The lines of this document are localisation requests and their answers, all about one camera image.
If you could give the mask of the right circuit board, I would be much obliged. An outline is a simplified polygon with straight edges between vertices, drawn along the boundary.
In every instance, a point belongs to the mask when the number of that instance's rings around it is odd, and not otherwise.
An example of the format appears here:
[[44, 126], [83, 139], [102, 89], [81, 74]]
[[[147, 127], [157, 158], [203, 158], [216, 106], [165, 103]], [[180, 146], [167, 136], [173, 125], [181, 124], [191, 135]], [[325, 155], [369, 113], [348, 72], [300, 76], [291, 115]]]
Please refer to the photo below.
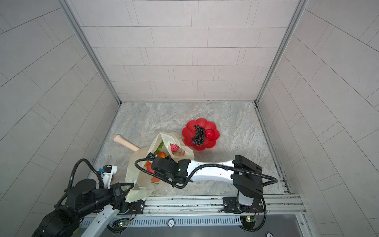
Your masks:
[[243, 228], [250, 230], [250, 231], [255, 228], [255, 225], [257, 222], [255, 216], [241, 216], [240, 219], [241, 219], [241, 223], [242, 223]]

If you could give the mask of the green grape bunch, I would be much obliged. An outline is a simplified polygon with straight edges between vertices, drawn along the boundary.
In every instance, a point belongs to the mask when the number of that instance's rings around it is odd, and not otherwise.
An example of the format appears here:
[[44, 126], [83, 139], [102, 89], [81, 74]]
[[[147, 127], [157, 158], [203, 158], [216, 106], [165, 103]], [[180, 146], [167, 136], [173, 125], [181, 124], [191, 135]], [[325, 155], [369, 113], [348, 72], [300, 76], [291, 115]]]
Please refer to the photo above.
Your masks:
[[164, 142], [161, 141], [161, 143], [159, 144], [158, 148], [154, 152], [154, 155], [158, 155], [161, 152], [161, 150], [162, 150], [163, 147], [164, 147]]

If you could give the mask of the beige rolling pin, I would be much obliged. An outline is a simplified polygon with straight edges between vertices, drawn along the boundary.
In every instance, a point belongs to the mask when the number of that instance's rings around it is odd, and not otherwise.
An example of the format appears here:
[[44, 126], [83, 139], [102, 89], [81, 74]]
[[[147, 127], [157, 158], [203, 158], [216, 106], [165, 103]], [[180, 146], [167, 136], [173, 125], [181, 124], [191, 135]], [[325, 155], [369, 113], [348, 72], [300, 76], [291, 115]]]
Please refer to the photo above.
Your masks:
[[117, 134], [113, 135], [112, 140], [118, 144], [121, 144], [122, 146], [128, 148], [129, 150], [131, 150], [133, 152], [137, 152], [140, 150], [140, 148], [138, 148], [137, 146], [133, 145], [132, 143], [126, 141], [120, 135], [117, 135]]

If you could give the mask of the pink strawberry fruit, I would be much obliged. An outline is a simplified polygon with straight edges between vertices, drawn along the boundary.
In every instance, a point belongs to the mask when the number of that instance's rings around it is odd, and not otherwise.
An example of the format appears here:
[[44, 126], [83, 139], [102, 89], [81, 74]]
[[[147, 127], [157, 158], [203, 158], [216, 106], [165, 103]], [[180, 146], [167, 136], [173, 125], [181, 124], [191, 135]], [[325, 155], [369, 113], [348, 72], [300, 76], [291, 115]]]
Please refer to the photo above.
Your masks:
[[179, 150], [179, 146], [178, 145], [176, 145], [176, 144], [170, 144], [170, 147], [171, 147], [171, 152], [172, 153], [176, 153], [176, 152], [178, 152], [178, 150]]

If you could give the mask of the left circuit board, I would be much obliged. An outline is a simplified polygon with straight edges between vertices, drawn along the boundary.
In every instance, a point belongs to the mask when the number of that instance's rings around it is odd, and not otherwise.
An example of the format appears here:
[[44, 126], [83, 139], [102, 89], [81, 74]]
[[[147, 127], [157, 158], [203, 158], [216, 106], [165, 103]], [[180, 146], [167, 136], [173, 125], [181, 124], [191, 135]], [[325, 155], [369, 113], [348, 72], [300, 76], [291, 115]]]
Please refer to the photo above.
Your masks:
[[114, 228], [126, 228], [129, 225], [130, 221], [127, 218], [118, 219], [113, 223]]

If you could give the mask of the black grape bunch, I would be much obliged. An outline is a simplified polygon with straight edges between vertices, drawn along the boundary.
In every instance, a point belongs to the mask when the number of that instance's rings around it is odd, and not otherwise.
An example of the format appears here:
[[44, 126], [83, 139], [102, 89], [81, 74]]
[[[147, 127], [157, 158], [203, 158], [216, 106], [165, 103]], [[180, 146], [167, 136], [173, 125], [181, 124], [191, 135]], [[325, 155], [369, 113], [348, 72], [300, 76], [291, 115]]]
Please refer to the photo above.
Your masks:
[[205, 141], [205, 129], [199, 125], [194, 125], [193, 127], [195, 136], [191, 140], [196, 146], [201, 146]]

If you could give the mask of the circuit board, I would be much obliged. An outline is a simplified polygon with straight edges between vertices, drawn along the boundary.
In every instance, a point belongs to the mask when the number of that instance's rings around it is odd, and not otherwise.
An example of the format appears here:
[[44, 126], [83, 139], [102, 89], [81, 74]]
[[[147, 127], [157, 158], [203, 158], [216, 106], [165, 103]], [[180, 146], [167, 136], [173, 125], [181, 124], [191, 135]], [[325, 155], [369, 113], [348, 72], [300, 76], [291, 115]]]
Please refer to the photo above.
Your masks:
[[242, 223], [243, 228], [250, 230], [250, 231], [255, 228], [255, 225], [257, 222], [255, 216], [241, 216], [240, 219], [241, 219], [241, 223]]
[[129, 225], [130, 221], [127, 218], [118, 219], [113, 223], [114, 228], [126, 228]]

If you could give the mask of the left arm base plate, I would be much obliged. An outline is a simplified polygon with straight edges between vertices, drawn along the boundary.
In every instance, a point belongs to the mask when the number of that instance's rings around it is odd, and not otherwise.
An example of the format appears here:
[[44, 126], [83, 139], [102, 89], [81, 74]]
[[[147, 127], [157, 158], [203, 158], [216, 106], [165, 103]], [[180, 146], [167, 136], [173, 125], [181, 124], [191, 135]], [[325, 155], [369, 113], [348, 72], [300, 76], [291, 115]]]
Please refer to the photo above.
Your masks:
[[126, 215], [139, 215], [139, 214], [143, 214], [144, 208], [145, 208], [145, 201], [140, 199], [132, 203], [125, 202], [122, 210], [123, 210], [123, 214], [126, 214]]

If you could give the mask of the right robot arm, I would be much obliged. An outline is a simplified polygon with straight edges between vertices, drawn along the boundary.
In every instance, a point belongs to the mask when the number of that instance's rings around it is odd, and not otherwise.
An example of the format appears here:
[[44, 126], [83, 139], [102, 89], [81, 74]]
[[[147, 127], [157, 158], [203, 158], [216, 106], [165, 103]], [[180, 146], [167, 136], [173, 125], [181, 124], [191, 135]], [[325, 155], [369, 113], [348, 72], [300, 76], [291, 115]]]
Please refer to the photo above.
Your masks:
[[238, 190], [241, 205], [252, 206], [254, 200], [263, 198], [262, 168], [244, 156], [235, 156], [233, 161], [223, 163], [156, 157], [150, 163], [149, 173], [178, 189], [190, 182], [210, 180], [232, 184]]

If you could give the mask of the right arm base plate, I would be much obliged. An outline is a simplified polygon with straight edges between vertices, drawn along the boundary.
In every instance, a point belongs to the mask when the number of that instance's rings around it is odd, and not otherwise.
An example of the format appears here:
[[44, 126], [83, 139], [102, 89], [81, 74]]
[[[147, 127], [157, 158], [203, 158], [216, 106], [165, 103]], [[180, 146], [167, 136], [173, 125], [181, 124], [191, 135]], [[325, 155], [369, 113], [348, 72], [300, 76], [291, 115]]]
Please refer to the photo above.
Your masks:
[[242, 205], [238, 202], [237, 196], [224, 197], [223, 209], [224, 213], [242, 214], [242, 213], [263, 213], [263, 203], [260, 199], [253, 199], [251, 206]]

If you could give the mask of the red flower-shaped plate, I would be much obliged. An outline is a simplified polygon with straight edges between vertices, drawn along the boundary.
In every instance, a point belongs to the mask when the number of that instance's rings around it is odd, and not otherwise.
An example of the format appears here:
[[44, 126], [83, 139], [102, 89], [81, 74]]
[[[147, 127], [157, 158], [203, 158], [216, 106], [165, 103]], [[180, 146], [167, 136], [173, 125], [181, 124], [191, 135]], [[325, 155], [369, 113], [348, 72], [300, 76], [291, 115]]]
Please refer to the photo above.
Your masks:
[[215, 123], [206, 119], [191, 120], [182, 130], [184, 143], [196, 151], [214, 148], [220, 138], [220, 132]]

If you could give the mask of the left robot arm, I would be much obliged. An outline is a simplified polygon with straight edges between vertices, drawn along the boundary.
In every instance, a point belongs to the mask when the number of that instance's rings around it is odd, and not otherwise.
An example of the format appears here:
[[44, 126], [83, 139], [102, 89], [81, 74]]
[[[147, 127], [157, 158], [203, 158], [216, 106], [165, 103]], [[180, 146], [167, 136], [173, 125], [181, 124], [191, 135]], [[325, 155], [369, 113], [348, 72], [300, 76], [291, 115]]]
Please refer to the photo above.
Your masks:
[[67, 200], [46, 215], [33, 237], [70, 237], [87, 215], [101, 211], [90, 224], [85, 236], [98, 237], [110, 221], [123, 209], [125, 197], [133, 183], [116, 183], [109, 189], [96, 188], [96, 181], [84, 179], [66, 192]]

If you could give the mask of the yellow red mango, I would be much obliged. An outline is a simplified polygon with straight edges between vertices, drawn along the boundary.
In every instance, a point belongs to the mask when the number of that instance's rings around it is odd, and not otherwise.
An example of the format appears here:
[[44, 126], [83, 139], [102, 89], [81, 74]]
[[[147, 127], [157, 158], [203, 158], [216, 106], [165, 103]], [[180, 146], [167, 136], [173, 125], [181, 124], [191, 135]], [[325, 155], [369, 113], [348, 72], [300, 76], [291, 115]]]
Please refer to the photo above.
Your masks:
[[158, 155], [157, 155], [158, 157], [161, 157], [161, 158], [163, 158], [163, 159], [165, 159], [167, 156], [166, 156], [166, 154], [164, 153], [164, 152], [160, 152], [160, 153], [158, 153]]

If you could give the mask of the aluminium mounting rail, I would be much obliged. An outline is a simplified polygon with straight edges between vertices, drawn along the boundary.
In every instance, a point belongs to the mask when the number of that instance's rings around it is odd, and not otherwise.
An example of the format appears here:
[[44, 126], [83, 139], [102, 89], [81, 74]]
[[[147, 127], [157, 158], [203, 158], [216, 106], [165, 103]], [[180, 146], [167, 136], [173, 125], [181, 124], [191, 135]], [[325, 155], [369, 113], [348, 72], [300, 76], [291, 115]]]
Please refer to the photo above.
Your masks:
[[[224, 196], [152, 196], [136, 217], [224, 215]], [[299, 195], [264, 195], [267, 214], [306, 214]]]

